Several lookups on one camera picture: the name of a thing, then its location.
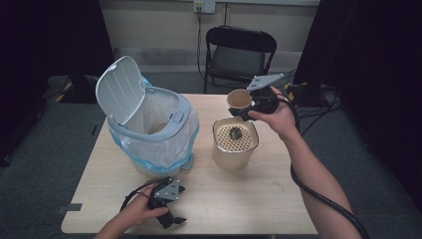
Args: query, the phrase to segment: table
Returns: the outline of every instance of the table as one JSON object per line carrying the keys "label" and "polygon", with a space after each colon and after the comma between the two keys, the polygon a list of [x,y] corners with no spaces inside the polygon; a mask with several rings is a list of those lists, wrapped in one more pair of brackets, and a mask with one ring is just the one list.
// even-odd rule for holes
{"label": "table", "polygon": [[[212,157],[212,125],[230,117],[224,95],[183,95],[198,111],[200,129],[193,145],[190,170],[175,178],[186,190],[168,207],[187,221],[163,229],[157,220],[130,228],[139,235],[317,234],[290,176],[285,145],[262,121],[254,121],[259,145],[240,171],[221,169]],[[119,211],[124,197],[148,176],[139,173],[112,141],[105,121],[72,204],[62,224],[65,233],[98,233]]]}

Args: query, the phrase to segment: perforated metal container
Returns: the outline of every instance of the perforated metal container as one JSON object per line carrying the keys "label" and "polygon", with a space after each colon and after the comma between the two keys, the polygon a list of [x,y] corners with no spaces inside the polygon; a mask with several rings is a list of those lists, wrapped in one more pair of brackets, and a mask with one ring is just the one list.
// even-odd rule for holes
{"label": "perforated metal container", "polygon": [[238,117],[216,120],[213,134],[214,160],[226,170],[240,170],[246,166],[259,144],[254,124]]}

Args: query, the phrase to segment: wall socket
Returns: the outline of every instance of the wall socket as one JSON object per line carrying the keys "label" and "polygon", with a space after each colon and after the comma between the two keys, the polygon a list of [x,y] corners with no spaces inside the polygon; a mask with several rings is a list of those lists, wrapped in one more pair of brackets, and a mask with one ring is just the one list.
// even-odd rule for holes
{"label": "wall socket", "polygon": [[193,12],[198,12],[199,9],[201,13],[215,13],[215,2],[193,1]]}

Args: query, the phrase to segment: black device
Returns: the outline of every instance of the black device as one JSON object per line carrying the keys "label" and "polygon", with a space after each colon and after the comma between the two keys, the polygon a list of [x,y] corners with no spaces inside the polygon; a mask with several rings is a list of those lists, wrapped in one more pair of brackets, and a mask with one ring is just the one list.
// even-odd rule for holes
{"label": "black device", "polygon": [[[185,188],[180,185],[179,180],[173,181],[171,177],[168,177],[152,189],[148,208],[152,210],[157,207],[167,207],[167,203],[178,200],[179,192],[184,190]],[[173,223],[180,224],[186,221],[186,218],[174,217],[170,211],[157,217],[157,219],[164,229],[170,227]]]}
{"label": "black device", "polygon": [[286,79],[283,74],[255,77],[247,88],[254,103],[244,109],[229,109],[230,114],[233,117],[241,117],[244,121],[255,120],[248,116],[249,111],[272,114],[279,107],[280,101],[270,85],[281,80],[285,80],[283,83],[285,84],[289,79]]}
{"label": "black device", "polygon": [[[179,180],[173,180],[171,177],[149,180],[142,186],[133,190],[130,195],[125,198],[120,211],[126,207],[127,203],[135,194],[141,193],[140,190],[142,188],[151,184],[157,185],[152,189],[151,194],[149,195],[147,206],[150,210],[157,207],[167,207],[167,203],[178,200],[179,193],[185,190],[185,188],[180,185]],[[170,211],[162,216],[157,217],[157,219],[164,229],[170,227],[173,223],[180,224],[186,221],[186,218],[174,217]]]}

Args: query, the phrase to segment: white wall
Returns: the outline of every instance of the white wall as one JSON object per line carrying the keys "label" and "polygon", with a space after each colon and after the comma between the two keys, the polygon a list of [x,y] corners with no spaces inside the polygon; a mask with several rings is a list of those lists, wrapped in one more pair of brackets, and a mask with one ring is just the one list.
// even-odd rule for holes
{"label": "white wall", "polygon": [[[133,56],[145,71],[147,66],[160,66],[168,71],[196,69],[199,20],[193,13],[192,1],[101,0],[101,4],[117,57]],[[315,4],[310,5],[217,2],[215,14],[201,16],[201,66],[205,62],[207,30],[226,21],[227,25],[273,35],[278,53],[271,69],[294,69],[317,10]]]}

